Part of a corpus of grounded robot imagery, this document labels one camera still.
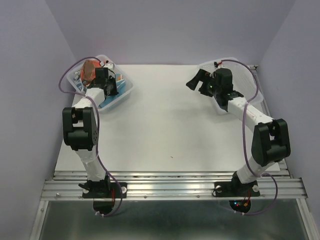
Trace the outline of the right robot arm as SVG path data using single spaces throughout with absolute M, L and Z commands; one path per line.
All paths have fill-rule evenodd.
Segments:
M 222 110 L 242 121 L 243 131 L 248 128 L 253 134 L 251 157 L 245 158 L 245 165 L 235 172 L 230 182 L 231 192 L 242 195 L 249 183 L 291 154 L 288 124 L 282 118 L 273 119 L 262 113 L 234 90 L 232 71 L 228 68 L 218 68 L 213 73 L 200 69 L 186 86 L 194 91 L 198 83 L 202 83 L 200 94 L 213 97 Z

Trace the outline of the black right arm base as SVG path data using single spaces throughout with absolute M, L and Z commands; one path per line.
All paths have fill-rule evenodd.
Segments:
M 251 183 L 232 183 L 229 181 L 215 181 L 213 189 L 213 196 L 217 198 L 242 198 L 250 194 L 251 197 L 259 197 L 260 191 L 254 190 L 257 186 L 257 181 Z

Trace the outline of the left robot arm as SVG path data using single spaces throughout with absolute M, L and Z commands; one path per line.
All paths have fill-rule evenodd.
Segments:
M 98 106 L 107 97 L 118 94 L 116 74 L 108 67 L 94 70 L 95 78 L 90 82 L 78 103 L 62 111 L 62 130 L 65 145 L 80 158 L 87 173 L 87 180 L 96 182 L 94 191 L 100 197 L 111 193 L 111 184 L 105 181 L 106 171 L 98 160 L 99 141 Z

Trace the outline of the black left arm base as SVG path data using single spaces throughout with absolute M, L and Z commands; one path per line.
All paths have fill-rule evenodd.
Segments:
M 126 198 L 127 193 L 120 193 L 120 188 L 115 182 L 90 181 L 79 183 L 84 199 L 111 199 Z

